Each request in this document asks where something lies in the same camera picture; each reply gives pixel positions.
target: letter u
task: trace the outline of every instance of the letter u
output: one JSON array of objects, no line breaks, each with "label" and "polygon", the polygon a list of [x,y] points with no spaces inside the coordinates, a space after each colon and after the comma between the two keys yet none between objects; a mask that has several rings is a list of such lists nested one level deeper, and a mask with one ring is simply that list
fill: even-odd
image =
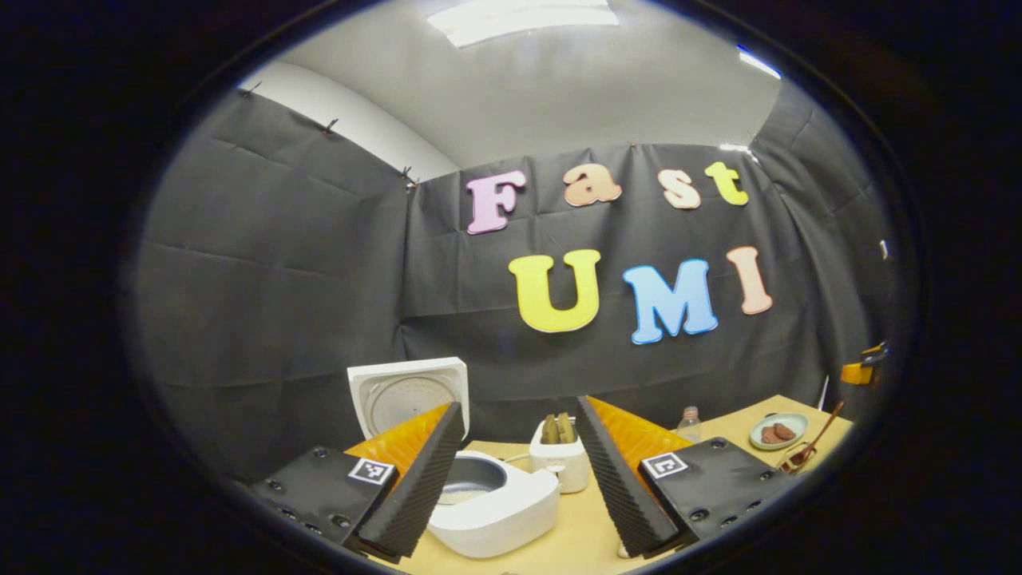
[{"label": "letter u", "polygon": [[578,302],[571,309],[554,309],[550,303],[547,272],[554,267],[550,255],[525,255],[511,259],[508,269],[517,278],[518,313],[529,328],[539,332],[573,332],[587,326],[600,309],[596,284],[596,249],[575,249],[564,253],[564,262],[574,268]]}]

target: plastic bottle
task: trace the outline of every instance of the plastic bottle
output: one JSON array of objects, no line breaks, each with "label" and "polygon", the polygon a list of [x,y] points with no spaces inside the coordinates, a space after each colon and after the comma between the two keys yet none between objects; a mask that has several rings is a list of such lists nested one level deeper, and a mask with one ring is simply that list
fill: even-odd
[{"label": "plastic bottle", "polygon": [[678,424],[675,434],[692,443],[699,443],[702,438],[702,430],[699,425],[699,410],[697,408],[686,408],[682,415],[682,423]]}]

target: white wall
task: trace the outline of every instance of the white wall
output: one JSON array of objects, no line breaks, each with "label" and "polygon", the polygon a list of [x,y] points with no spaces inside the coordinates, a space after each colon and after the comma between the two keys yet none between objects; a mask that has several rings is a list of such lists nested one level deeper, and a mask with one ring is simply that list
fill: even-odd
[{"label": "white wall", "polygon": [[300,65],[270,62],[239,87],[263,84],[257,94],[306,115],[354,141],[398,170],[411,165],[426,181],[460,170],[447,155],[383,108],[337,82]]}]

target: blue letter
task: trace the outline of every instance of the blue letter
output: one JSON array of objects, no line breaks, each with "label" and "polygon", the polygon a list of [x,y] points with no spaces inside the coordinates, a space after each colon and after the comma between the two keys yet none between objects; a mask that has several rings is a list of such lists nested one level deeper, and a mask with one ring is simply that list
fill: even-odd
[{"label": "blue letter", "polygon": [[632,284],[636,294],[636,312],[639,330],[632,334],[637,345],[659,342],[663,331],[656,327],[653,313],[660,317],[667,332],[677,336],[682,328],[682,316],[688,310],[686,334],[702,334],[716,328],[716,318],[709,307],[709,290],[706,289],[705,259],[688,259],[678,267],[675,291],[652,266],[634,267],[624,272],[624,281]]}]

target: black fabric backdrop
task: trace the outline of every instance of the black fabric backdrop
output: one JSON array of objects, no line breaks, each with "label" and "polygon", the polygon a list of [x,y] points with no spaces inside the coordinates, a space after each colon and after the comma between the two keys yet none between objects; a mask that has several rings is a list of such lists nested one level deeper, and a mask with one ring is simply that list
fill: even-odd
[{"label": "black fabric backdrop", "polygon": [[[837,126],[784,84],[751,148],[590,148],[518,157],[423,182],[284,106],[231,94],[183,146],[156,191],[135,262],[142,362],[179,431],[220,471],[253,480],[313,444],[361,439],[345,369],[458,356],[470,438],[527,441],[537,422],[593,394],[663,426],[774,394],[815,404],[824,377],[877,343],[890,290],[873,184]],[[749,193],[726,202],[703,170],[723,160]],[[561,177],[606,165],[611,202],[574,207]],[[656,180],[685,170],[702,195],[676,209]],[[470,235],[477,177],[528,180],[505,229]],[[728,250],[753,245],[773,307],[741,313]],[[517,309],[514,257],[554,257],[551,299],[575,300],[571,249],[598,249],[600,310],[544,334]],[[637,346],[621,273],[651,265],[672,285],[699,257],[715,330]],[[831,402],[857,390],[831,385]]]}]

